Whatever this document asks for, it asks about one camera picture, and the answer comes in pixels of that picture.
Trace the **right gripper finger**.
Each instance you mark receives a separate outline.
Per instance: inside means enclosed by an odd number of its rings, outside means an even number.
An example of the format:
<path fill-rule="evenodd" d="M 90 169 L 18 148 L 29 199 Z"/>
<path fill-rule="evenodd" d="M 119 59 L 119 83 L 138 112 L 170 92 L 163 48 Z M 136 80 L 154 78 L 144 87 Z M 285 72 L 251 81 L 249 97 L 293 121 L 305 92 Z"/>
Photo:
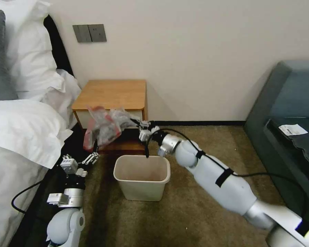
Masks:
<path fill-rule="evenodd" d="M 136 126 L 150 126 L 151 121 L 146 121 L 146 120 L 139 120 L 135 118 L 130 118 L 130 120 L 136 124 Z"/>
<path fill-rule="evenodd" d="M 143 131 L 143 130 L 152 131 L 152 129 L 153 129 L 153 122 L 151 122 L 150 126 L 136 126 L 136 127 L 138 127 L 140 132 Z"/>

